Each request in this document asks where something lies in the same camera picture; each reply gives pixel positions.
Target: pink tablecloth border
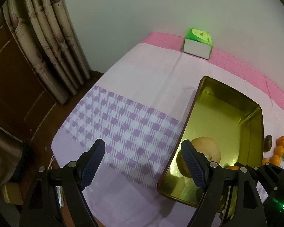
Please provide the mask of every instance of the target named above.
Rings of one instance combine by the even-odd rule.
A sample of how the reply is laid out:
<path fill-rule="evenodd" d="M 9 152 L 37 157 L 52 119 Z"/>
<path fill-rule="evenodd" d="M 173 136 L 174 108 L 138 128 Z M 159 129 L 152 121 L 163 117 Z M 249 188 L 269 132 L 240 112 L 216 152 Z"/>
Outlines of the pink tablecloth border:
<path fill-rule="evenodd" d="M 153 32 L 142 42 L 165 49 L 181 51 L 183 37 L 168 33 Z M 234 56 L 216 48 L 213 48 L 209 62 L 246 80 L 251 85 L 267 94 L 270 99 L 274 100 L 275 103 L 284 110 L 284 92 L 265 75 L 254 70 Z"/>

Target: metal tray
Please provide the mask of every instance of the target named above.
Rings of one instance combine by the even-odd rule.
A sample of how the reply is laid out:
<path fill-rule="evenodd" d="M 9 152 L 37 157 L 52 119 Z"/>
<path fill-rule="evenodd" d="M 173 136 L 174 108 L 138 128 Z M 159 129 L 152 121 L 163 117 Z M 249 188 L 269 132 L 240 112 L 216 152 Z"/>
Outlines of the metal tray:
<path fill-rule="evenodd" d="M 261 107 L 222 82 L 207 76 L 201 79 L 180 138 L 157 184 L 161 195 L 194 207 L 203 191 L 195 186 L 185 170 L 179 144 L 200 136 L 216 141 L 221 150 L 222 167 L 232 166 L 235 162 L 260 166 L 264 136 Z M 226 200 L 227 196 L 221 198 L 219 211 Z"/>

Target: beige curtain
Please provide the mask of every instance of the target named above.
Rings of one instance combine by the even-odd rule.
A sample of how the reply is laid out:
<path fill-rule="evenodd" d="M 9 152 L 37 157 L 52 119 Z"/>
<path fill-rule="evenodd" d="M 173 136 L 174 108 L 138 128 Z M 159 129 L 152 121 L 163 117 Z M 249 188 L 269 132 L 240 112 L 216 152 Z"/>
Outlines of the beige curtain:
<path fill-rule="evenodd" d="M 58 6 L 63 9 L 54 5 L 54 12 L 50 0 L 7 0 L 2 10 L 23 54 L 47 89 L 63 104 L 69 97 L 68 91 L 76 95 L 79 84 L 90 75 L 61 1 Z M 52 74 L 48 64 L 57 74 Z"/>
<path fill-rule="evenodd" d="M 0 186 L 11 178 L 21 155 L 21 142 L 0 130 Z"/>

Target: orange fruit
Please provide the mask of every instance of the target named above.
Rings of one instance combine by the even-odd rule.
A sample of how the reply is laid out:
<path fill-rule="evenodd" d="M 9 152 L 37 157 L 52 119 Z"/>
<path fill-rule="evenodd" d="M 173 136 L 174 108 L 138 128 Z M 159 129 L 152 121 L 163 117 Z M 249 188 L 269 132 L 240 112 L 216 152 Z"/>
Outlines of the orange fruit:
<path fill-rule="evenodd" d="M 227 167 L 227 169 L 237 171 L 239 169 L 239 167 L 238 166 L 229 166 L 229 167 Z"/>
<path fill-rule="evenodd" d="M 271 156 L 269 161 L 275 166 L 279 166 L 281 164 L 281 159 L 276 154 Z"/>
<path fill-rule="evenodd" d="M 265 165 L 265 164 L 266 164 L 266 162 L 268 162 L 268 163 L 269 163 L 269 159 L 267 159 L 267 158 L 263 158 L 263 159 L 262 159 L 262 165 Z"/>
<path fill-rule="evenodd" d="M 284 147 L 284 136 L 280 136 L 277 141 L 276 141 L 277 146 L 282 146 Z"/>
<path fill-rule="evenodd" d="M 277 156 L 279 156 L 279 157 L 282 157 L 283 154 L 284 154 L 284 147 L 283 147 L 283 146 L 277 146 L 277 147 L 275 148 L 275 151 L 274 151 L 273 154 L 275 154 L 275 155 L 277 155 Z"/>

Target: silver screw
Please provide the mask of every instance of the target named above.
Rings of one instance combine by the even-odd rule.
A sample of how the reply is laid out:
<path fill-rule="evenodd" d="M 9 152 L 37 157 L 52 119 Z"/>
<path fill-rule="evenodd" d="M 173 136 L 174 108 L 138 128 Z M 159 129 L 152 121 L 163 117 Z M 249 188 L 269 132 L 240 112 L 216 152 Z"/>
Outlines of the silver screw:
<path fill-rule="evenodd" d="M 38 171 L 44 172 L 44 171 L 45 171 L 45 166 L 40 166 L 39 169 L 38 169 Z"/>
<path fill-rule="evenodd" d="M 246 173 L 246 172 L 247 172 L 247 169 L 246 169 L 245 167 L 241 167 L 241 168 L 240 168 L 240 171 L 243 172 L 243 173 Z"/>
<path fill-rule="evenodd" d="M 212 168 L 216 168 L 218 167 L 218 164 L 214 161 L 210 162 L 209 165 L 212 167 Z"/>
<path fill-rule="evenodd" d="M 69 167 L 75 167 L 77 165 L 77 163 L 75 161 L 71 161 L 68 163 Z"/>

